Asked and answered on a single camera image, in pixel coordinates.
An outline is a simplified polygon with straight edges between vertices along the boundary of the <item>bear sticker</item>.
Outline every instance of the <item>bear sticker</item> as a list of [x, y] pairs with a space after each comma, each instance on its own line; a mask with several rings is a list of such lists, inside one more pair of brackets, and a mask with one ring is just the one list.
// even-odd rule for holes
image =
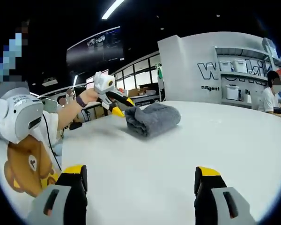
[[4, 174], [14, 191], [32, 197], [38, 196], [58, 179], [44, 144], [31, 135], [18, 144], [8, 144]]

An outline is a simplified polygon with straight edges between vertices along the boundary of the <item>white tabletop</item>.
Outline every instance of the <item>white tabletop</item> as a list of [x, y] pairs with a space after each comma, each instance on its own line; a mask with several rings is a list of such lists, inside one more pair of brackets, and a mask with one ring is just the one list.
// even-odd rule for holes
[[107, 116], [65, 132], [63, 169], [87, 165], [92, 225], [195, 224], [194, 175], [219, 171], [256, 220], [281, 192], [281, 118], [229, 105], [164, 102], [180, 124], [152, 139]]

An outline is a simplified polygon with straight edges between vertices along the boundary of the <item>vr headset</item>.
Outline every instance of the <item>vr headset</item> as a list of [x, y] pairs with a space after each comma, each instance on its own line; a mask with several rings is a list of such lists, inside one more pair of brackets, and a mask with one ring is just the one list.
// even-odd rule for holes
[[41, 122], [44, 105], [26, 82], [0, 83], [0, 139], [18, 144]]

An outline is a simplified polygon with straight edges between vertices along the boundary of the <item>yellow trigger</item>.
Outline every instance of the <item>yellow trigger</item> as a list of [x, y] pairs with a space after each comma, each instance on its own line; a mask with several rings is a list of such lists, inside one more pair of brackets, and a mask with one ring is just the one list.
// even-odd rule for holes
[[134, 105], [134, 102], [130, 99], [130, 98], [127, 98], [127, 102], [131, 103], [132, 105]]
[[124, 118], [125, 117], [125, 115], [122, 113], [122, 111], [120, 110], [120, 108], [119, 107], [114, 107], [113, 109], [112, 109], [112, 112], [111, 112], [113, 115], [116, 115], [116, 116], [119, 116], [119, 117], [122, 117], [122, 118]]

